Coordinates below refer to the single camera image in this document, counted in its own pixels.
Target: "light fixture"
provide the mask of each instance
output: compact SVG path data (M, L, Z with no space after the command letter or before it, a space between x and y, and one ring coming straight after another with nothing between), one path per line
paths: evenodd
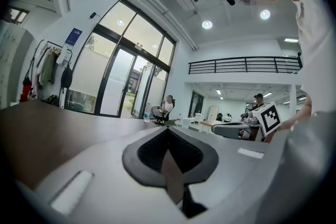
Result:
M297 43L297 42L299 42L299 40L294 39L294 38L285 38L285 42L291 42L291 43L295 42L295 43Z
M124 22L122 20L117 20L117 25L124 26Z
M271 12L268 9L264 9L260 13L260 18L263 20L267 20L271 16Z
M210 29L212 27L212 22L210 20L205 20L204 22L202 22L202 27L204 29Z
M271 94L272 94L272 92L266 93L266 94L264 95L264 97L268 97L268 96L270 96Z

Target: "fluorescent light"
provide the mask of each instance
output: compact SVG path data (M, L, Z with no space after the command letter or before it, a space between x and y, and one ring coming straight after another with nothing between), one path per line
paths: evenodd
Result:
M271 12L268 9L264 9L260 13L260 18L263 20L267 20L271 16Z
M286 42L299 42L298 39L293 39L293 38L285 38Z
M268 97L268 96L270 96L271 94L272 94L272 92L269 92L269 93L265 94L264 97Z
M210 20L205 20L202 22L202 27L204 29L210 29L213 26L212 22Z

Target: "white ceiling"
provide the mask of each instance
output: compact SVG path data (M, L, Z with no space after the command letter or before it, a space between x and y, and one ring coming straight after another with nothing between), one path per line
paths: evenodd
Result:
M282 104L289 101L290 85L283 84L261 84L261 83L197 83L196 86L207 94L210 98L223 97L227 100L254 102L254 96L258 93L265 95L272 92L271 95L264 98L264 102L272 102ZM306 95L297 86L297 97Z
M225 39L249 36L296 37L298 27L295 20L296 7L291 0L262 2L258 5L245 5L236 1L230 6L225 0L205 0L205 3L192 11L184 11L175 0L160 0L182 24L197 45ZM260 12L268 9L271 17L260 18ZM202 21L209 19L214 26L210 30L201 27Z

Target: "plastic bottle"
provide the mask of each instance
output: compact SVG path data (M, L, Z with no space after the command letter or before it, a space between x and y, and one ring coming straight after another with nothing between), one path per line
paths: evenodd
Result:
M148 103L145 107L145 115L143 117L143 121L149 122L150 115L151 115L151 104Z

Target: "office chair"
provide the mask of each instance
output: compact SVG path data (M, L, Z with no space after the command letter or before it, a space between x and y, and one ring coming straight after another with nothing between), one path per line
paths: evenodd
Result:
M217 121L222 121L222 118L223 118L223 114L218 113L218 114L217 114L217 118L216 118L216 120L217 120Z
M175 107L175 99L173 99L173 103L172 104L173 104L173 109L174 109L174 107ZM164 122L169 120L169 114L170 114L170 112L166 115L166 117L164 117L164 113L161 113L162 116L155 116L155 115L153 115L153 117L157 119L157 121L154 122L154 123L158 124L158 125L161 125L161 126L165 126Z

